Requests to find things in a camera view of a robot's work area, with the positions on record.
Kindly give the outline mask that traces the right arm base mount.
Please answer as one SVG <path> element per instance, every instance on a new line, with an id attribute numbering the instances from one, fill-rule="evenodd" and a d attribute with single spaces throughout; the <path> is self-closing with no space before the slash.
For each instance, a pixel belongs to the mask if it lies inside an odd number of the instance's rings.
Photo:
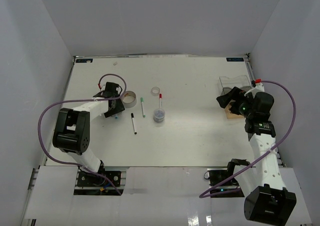
<path id="1" fill-rule="evenodd" d="M 210 187 L 216 185 L 220 181 L 225 180 L 229 177 L 226 168 L 212 168 L 208 169 L 204 175 L 204 179 L 209 182 Z M 223 198 L 223 197 L 230 197 L 230 198 L 237 198 L 237 197 L 244 197 L 243 192 L 240 189 L 239 183 L 236 179 L 232 179 L 231 181 L 226 182 L 225 184 L 218 186 L 216 189 L 210 191 L 210 194 L 219 193 L 219 192 L 226 192 L 225 194 L 219 194 L 211 196 L 211 198 Z"/>

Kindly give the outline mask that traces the black capped white marker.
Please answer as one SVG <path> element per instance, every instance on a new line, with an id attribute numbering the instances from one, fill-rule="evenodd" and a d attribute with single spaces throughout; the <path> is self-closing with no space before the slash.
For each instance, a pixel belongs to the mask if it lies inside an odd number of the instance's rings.
<path id="1" fill-rule="evenodd" d="M 132 128 L 134 131 L 134 135 L 137 135 L 137 129 L 136 129 L 136 124 L 135 124 L 135 116 L 133 113 L 130 114 L 131 116 L 131 122 L 132 122 Z"/>

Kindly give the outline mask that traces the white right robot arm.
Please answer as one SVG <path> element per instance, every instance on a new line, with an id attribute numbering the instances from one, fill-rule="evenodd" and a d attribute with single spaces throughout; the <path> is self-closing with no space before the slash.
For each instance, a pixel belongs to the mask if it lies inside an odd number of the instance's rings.
<path id="1" fill-rule="evenodd" d="M 247 220 L 269 225 L 285 225 L 297 203 L 295 193 L 289 192 L 282 179 L 276 152 L 275 127 L 270 118 L 274 104 L 272 95 L 263 85 L 249 91 L 233 87 L 218 96 L 222 108 L 245 118 L 244 129 L 258 160 L 252 165 L 245 159 L 232 159 L 227 165 L 226 180 L 240 186 L 244 196 L 244 216 Z"/>

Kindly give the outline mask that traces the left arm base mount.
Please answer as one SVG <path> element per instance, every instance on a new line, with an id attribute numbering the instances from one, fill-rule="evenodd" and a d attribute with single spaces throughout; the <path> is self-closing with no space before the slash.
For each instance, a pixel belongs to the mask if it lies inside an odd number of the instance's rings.
<path id="1" fill-rule="evenodd" d="M 123 193 L 125 178 L 121 171 L 105 171 L 102 173 L 114 186 Z M 79 170 L 76 177 L 74 195 L 86 196 L 119 196 L 115 188 L 106 179 Z"/>

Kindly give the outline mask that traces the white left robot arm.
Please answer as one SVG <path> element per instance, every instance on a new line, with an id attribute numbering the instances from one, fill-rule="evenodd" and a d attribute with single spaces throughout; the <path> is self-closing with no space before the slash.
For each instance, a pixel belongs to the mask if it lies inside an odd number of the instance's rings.
<path id="1" fill-rule="evenodd" d="M 119 84 L 107 82 L 93 101 L 74 108 L 62 108 L 59 111 L 52 143 L 55 148 L 68 154 L 86 171 L 88 179 L 94 185 L 101 185 L 106 173 L 100 170 L 103 162 L 89 149 L 91 122 L 97 117 L 109 118 L 125 110 L 120 98 L 123 89 Z"/>

